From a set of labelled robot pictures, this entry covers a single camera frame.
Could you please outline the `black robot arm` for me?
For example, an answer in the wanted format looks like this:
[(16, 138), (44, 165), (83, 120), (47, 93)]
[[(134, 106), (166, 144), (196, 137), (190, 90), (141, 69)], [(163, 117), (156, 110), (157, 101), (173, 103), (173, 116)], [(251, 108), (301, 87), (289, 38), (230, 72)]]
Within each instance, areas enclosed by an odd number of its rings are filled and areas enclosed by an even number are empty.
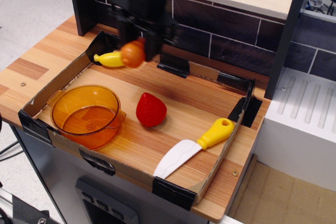
[(168, 1), (107, 0), (111, 16), (117, 20), (121, 45), (136, 40), (142, 33), (146, 61), (160, 54), (163, 44), (174, 46), (178, 22), (167, 10)]

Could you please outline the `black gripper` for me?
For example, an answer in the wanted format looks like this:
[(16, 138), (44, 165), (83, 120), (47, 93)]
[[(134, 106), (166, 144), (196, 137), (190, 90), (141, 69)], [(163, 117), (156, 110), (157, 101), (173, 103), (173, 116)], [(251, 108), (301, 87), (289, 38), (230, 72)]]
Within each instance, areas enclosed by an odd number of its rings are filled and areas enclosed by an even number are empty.
[(117, 20), (120, 45), (145, 35), (146, 61), (160, 53), (163, 44), (174, 46), (178, 22), (166, 10), (167, 0), (107, 0), (109, 12)]

